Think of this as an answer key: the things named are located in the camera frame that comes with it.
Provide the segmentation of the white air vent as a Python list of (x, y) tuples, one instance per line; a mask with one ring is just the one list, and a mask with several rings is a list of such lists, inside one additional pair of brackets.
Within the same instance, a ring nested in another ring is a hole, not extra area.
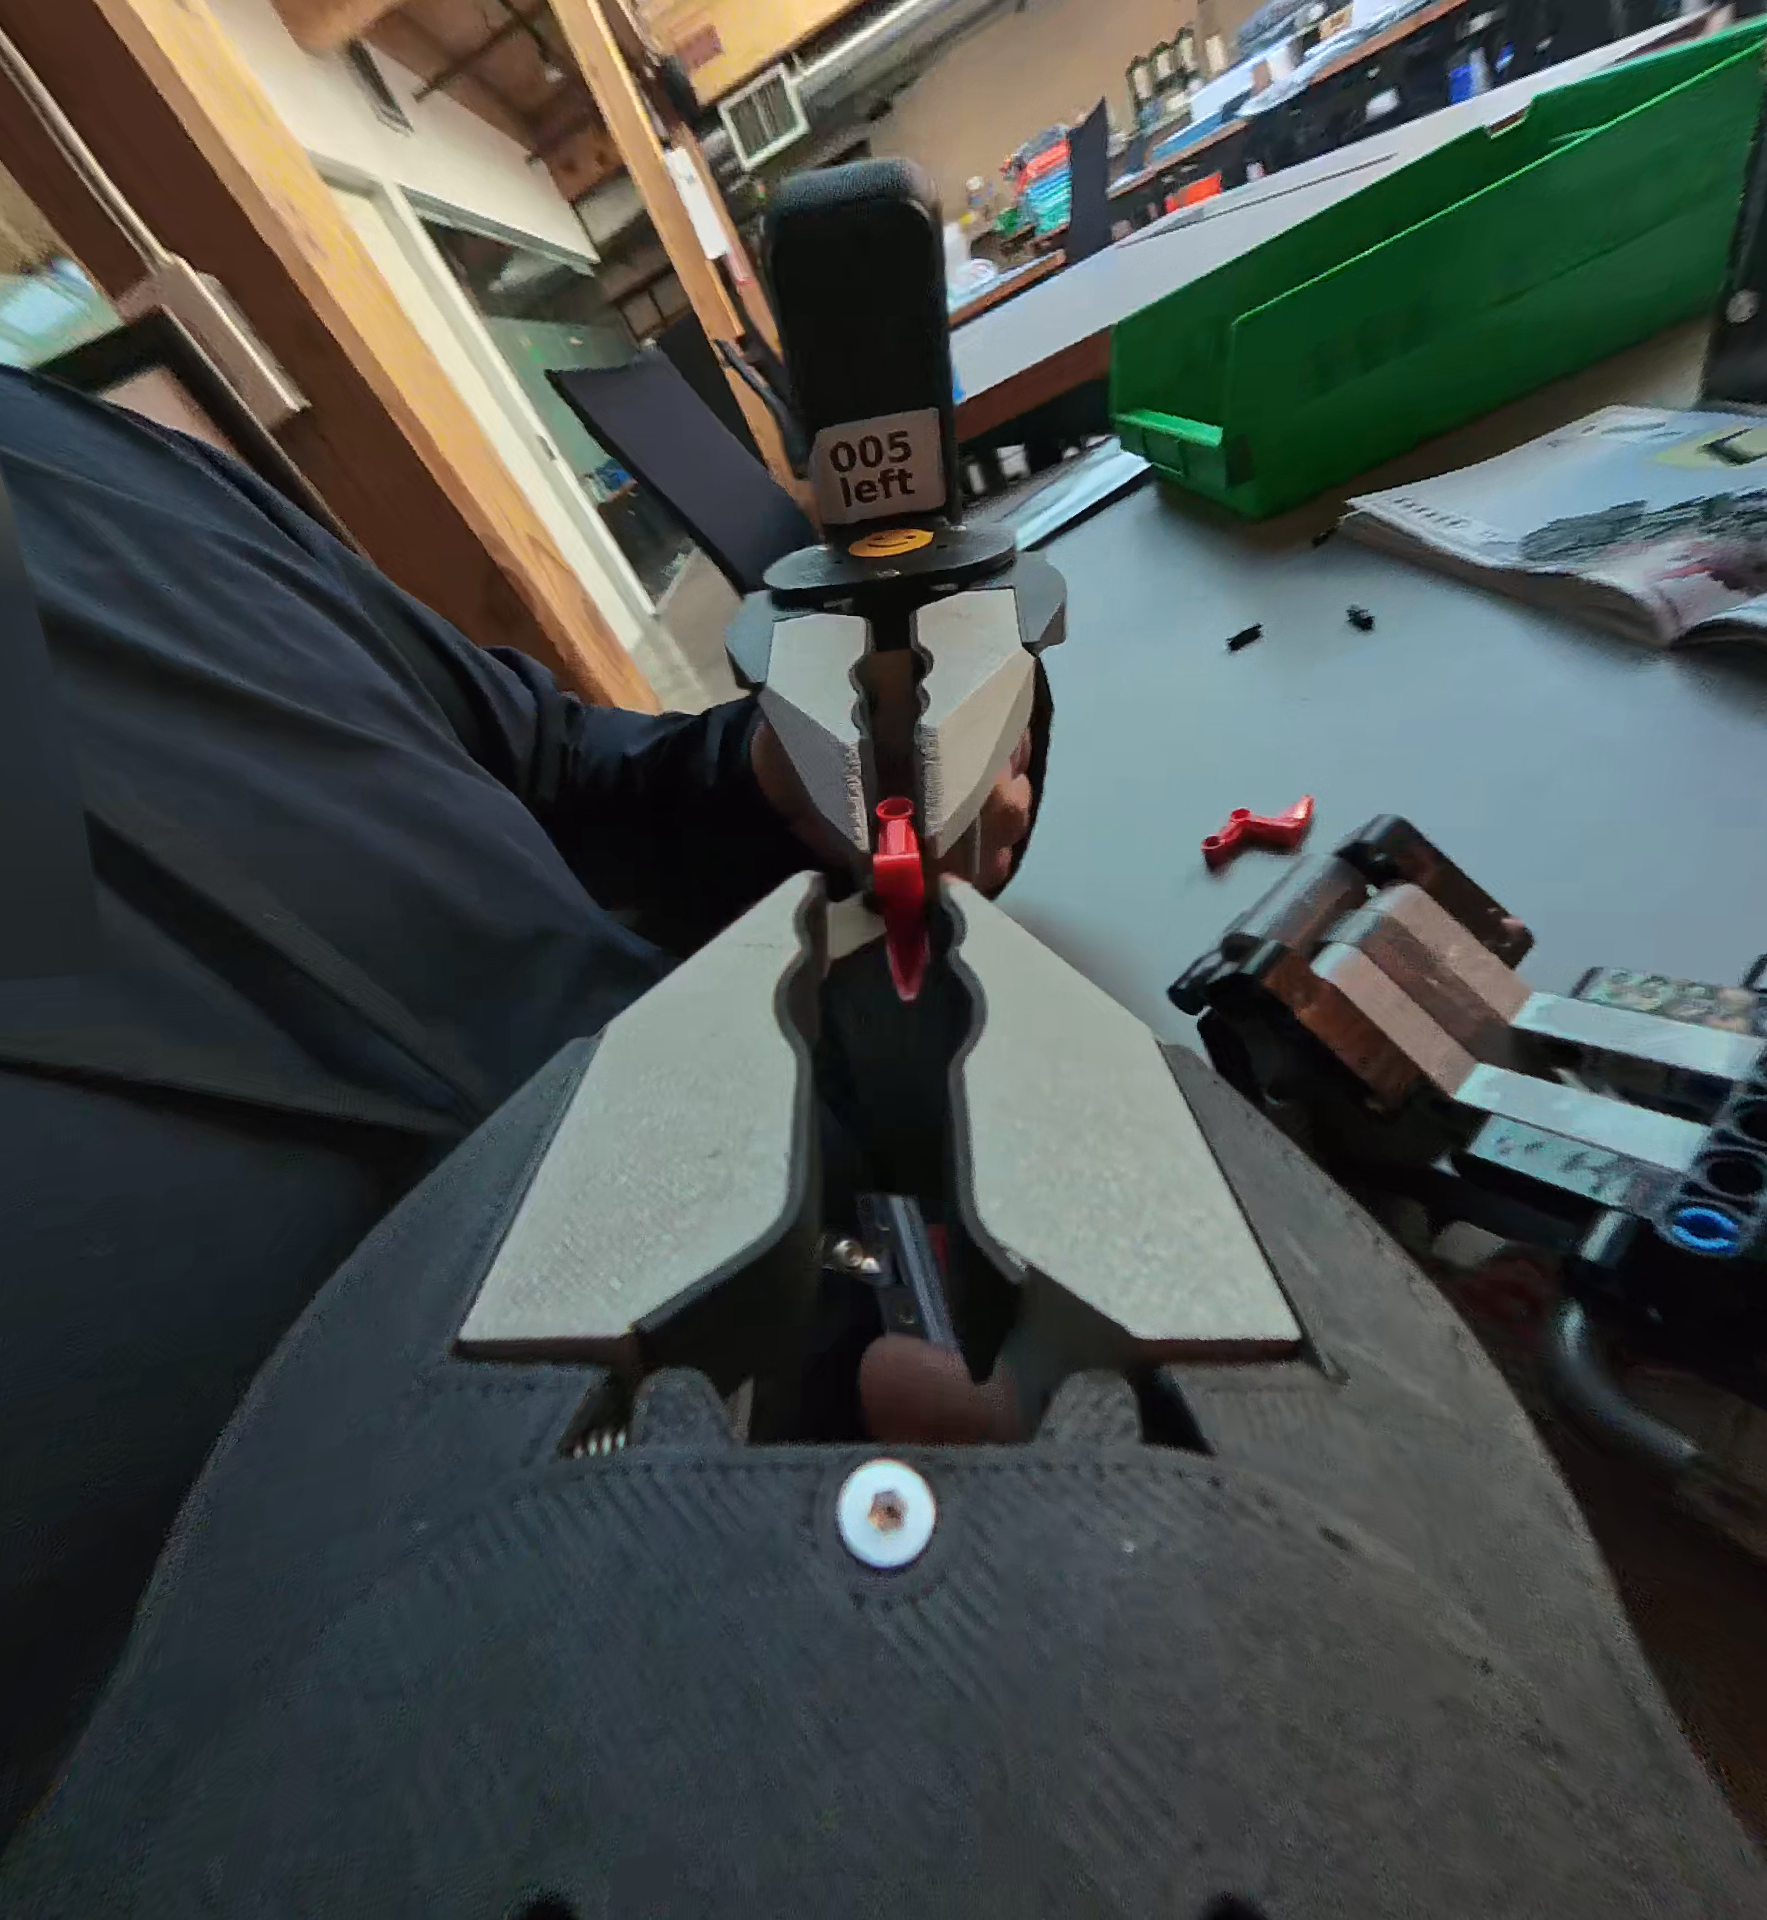
[(780, 61), (723, 96), (718, 115), (744, 173), (757, 173), (812, 132), (797, 73)]

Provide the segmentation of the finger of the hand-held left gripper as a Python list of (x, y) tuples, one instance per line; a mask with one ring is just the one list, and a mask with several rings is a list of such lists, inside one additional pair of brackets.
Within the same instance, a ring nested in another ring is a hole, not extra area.
[(959, 845), (1017, 755), (1038, 661), (1017, 591), (959, 591), (912, 615), (922, 667), (912, 773), (925, 845)]
[(873, 631), (858, 615), (776, 617), (761, 687), (766, 723), (817, 821), (845, 841), (873, 839), (869, 694), (862, 667)]

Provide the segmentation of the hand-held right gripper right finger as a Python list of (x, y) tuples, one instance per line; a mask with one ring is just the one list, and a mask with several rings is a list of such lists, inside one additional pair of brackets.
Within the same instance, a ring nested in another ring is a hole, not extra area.
[(1014, 1293), (997, 1363), (1057, 1390), (1299, 1357), (1299, 1318), (1173, 1054), (974, 888), (944, 888), (944, 921), (967, 1003), (946, 1072), (962, 1224)]

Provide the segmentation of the red lego claw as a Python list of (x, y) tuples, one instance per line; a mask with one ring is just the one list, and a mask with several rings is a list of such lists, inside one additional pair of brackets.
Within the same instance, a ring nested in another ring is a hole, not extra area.
[(886, 958), (901, 1003), (918, 1003), (931, 967), (925, 862), (915, 836), (883, 841), (873, 855), (873, 911), (886, 927)]

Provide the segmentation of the person's left hand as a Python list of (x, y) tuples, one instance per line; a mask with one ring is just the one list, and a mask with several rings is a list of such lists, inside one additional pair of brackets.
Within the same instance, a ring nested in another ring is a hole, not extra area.
[[(1030, 846), (1030, 836), (1037, 832), (1051, 726), (1053, 700), (1048, 683), (1043, 683), (1030, 726), (1008, 757), (1004, 773), (999, 773), (974, 836), (959, 841), (938, 862), (944, 875), (967, 878), (988, 898), (999, 898), (1008, 889)], [(858, 878), (869, 875), (869, 868), (858, 862), (846, 841), (810, 806), (794, 765), (764, 717), (750, 737), (750, 765), (764, 802), (776, 809), (784, 831), (806, 851), (806, 864), (832, 878), (832, 889), (849, 892)]]

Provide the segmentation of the flat dark panel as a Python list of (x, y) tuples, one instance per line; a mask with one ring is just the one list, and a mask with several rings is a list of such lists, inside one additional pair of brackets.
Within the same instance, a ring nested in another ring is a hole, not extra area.
[(1156, 478), (1154, 466), (1119, 439), (1101, 439), (1077, 450), (1037, 485), (1022, 491), (1017, 509), (1002, 516), (1017, 552), (1038, 552), (1074, 532), (1114, 503), (1136, 493)]

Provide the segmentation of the person's right hand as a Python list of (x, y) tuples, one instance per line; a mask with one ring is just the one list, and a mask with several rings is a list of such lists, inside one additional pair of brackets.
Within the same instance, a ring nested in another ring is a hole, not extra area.
[(865, 1433), (892, 1448), (1002, 1448), (1030, 1438), (1008, 1366), (974, 1377), (967, 1357), (935, 1343), (880, 1334), (855, 1372)]

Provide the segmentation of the lego instruction booklet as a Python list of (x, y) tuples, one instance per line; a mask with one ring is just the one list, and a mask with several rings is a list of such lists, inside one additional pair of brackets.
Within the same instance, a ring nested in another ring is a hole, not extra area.
[(1767, 650), (1767, 412), (1602, 407), (1337, 532), (1658, 653)]

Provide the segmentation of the person's left forearm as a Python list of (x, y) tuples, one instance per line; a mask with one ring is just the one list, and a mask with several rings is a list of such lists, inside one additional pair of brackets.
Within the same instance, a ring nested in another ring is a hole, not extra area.
[(397, 590), (389, 600), (391, 643), (460, 743), (588, 898), (655, 948), (685, 958), (780, 882), (832, 868), (751, 694), (660, 714), (585, 704), (533, 657), (476, 645)]

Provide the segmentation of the shelf of colourful goods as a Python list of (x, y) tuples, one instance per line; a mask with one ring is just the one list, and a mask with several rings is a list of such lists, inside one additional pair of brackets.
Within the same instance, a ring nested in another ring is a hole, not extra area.
[(1612, 3), (1266, 3), (1215, 66), (1186, 27), (1126, 69), (1104, 232), (1324, 159), (1599, 50)]

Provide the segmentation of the grey dinosaur lego model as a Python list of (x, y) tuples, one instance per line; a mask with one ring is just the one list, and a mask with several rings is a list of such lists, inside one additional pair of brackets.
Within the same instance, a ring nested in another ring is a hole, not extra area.
[(1172, 984), (1215, 1069), (1359, 1198), (1499, 1264), (1466, 1313), (1530, 1397), (1767, 1564), (1767, 954), (1734, 988), (1596, 967), (1411, 821), (1288, 862)]

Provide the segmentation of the person's dark navy clothing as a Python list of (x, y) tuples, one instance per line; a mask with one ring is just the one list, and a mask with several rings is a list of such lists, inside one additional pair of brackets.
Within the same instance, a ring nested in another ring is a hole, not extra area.
[(678, 955), (460, 743), (397, 587), (238, 460), (0, 367), (0, 473), (107, 948), (0, 984), (3, 1857), (277, 1343)]

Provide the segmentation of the wooden post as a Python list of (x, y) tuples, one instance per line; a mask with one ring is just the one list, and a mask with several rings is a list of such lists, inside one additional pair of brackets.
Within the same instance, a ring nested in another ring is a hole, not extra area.
[(206, 3), (0, 3), (0, 162), (107, 294), (153, 252), (218, 280), (304, 399), (288, 453), (394, 582), (585, 700), (660, 710)]

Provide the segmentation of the wooden beam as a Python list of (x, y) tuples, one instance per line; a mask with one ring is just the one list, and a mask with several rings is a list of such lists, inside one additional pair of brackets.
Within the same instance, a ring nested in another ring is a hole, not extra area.
[(747, 416), (764, 466), (784, 485), (793, 483), (790, 460), (779, 423), (757, 390), (733, 367), (726, 347), (747, 354), (744, 315), (736, 304), (736, 280), (704, 252), (700, 228), (680, 193), (674, 171), (665, 163), (670, 143), (658, 132), (651, 107), (625, 61), (618, 34), (601, 3), (548, 3), (555, 24), (578, 63), (588, 96), (638, 186), (639, 205), (664, 242), (665, 258), (697, 315), (726, 387)]

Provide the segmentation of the grey electrical box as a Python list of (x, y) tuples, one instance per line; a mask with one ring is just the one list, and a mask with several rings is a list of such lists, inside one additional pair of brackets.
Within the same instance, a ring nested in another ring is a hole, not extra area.
[(291, 371), (245, 320), (225, 284), (185, 257), (166, 252), (143, 280), (115, 294), (112, 307), (126, 325), (148, 315), (166, 315), (181, 325), (225, 373), (248, 413), (272, 436), (311, 407)]

